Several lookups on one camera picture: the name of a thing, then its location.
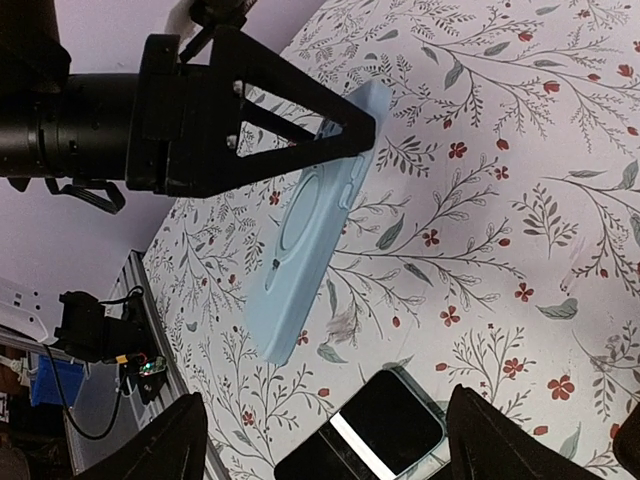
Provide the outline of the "light blue cased phone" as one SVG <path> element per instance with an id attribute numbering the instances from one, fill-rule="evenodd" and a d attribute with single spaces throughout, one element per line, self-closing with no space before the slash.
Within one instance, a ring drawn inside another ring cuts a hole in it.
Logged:
<path id="1" fill-rule="evenodd" d="M 301 171 L 244 308 L 264 361 L 282 366 L 292 355 L 374 153 L 370 147 Z"/>

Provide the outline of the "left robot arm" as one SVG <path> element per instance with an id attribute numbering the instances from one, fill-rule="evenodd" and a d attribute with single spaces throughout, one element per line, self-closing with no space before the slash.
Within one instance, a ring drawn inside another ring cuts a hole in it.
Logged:
<path id="1" fill-rule="evenodd" d="M 247 1 L 192 1 L 199 32 L 146 40 L 136 73 L 74 74 L 50 1 L 1 5 L 1 175 L 106 213 L 134 191 L 206 199 L 364 153 L 378 120 L 243 31 Z"/>

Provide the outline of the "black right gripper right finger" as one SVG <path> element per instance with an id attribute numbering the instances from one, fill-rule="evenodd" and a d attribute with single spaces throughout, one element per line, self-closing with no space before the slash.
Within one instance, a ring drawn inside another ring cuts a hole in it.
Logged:
<path id="1" fill-rule="evenodd" d="M 446 413 L 453 479 L 595 479 L 539 443 L 473 389 L 457 385 Z"/>

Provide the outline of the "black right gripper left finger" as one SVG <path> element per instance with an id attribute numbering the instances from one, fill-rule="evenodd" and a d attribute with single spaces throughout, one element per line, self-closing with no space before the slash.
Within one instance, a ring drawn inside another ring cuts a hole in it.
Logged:
<path id="1" fill-rule="evenodd" d="M 200 480 L 204 477 L 207 431 L 202 395 L 183 395 L 122 448 L 76 477 Z"/>

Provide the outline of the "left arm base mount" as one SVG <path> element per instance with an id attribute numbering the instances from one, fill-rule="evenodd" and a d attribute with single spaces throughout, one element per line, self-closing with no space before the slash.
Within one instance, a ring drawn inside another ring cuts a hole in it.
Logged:
<path id="1" fill-rule="evenodd" d="M 154 401 L 167 376 L 145 310 L 144 289 L 137 285 L 120 299 L 104 301 L 70 291 L 59 301 L 62 320 L 54 329 L 54 347 L 88 363 L 120 365 L 142 403 Z"/>

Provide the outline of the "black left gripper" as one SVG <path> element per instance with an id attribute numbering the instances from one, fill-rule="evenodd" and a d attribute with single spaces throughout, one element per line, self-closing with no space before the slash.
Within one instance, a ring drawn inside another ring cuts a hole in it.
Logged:
<path id="1" fill-rule="evenodd" d="M 371 114 L 239 29 L 199 34 L 180 54 L 179 43 L 174 34 L 145 42 L 127 144 L 129 189 L 208 198 L 374 146 Z M 337 130 L 314 134 L 248 99 L 248 88 Z"/>

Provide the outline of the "bare phone dark screen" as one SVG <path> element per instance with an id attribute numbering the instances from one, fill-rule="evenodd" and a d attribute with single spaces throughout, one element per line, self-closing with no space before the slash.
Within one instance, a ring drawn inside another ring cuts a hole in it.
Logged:
<path id="1" fill-rule="evenodd" d="M 396 479 L 444 440 L 426 393 L 399 366 L 374 374 L 329 420 L 375 479 Z"/>

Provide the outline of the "phone with dark screen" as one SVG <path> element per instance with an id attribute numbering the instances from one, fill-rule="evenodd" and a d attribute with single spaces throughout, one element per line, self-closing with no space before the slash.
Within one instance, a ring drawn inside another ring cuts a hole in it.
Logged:
<path id="1" fill-rule="evenodd" d="M 274 467 L 279 480 L 365 480 L 395 479 L 386 467 L 375 472 L 327 422 Z"/>

